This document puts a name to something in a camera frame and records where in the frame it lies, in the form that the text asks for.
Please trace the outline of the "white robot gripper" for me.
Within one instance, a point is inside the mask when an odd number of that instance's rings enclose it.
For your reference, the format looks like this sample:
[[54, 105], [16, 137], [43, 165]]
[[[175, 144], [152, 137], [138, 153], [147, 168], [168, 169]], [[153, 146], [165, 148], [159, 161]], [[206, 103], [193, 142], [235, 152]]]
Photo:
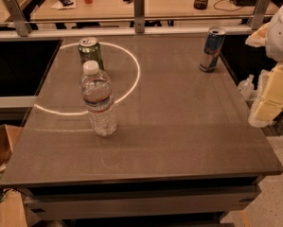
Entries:
[[[252, 47], [265, 45], [266, 55], [283, 61], [283, 5], [273, 16], [270, 23], [262, 25], [245, 41]], [[263, 70], [259, 76], [256, 99], [252, 105], [248, 122], [252, 127], [264, 128], [283, 110], [283, 62], [267, 72]]]

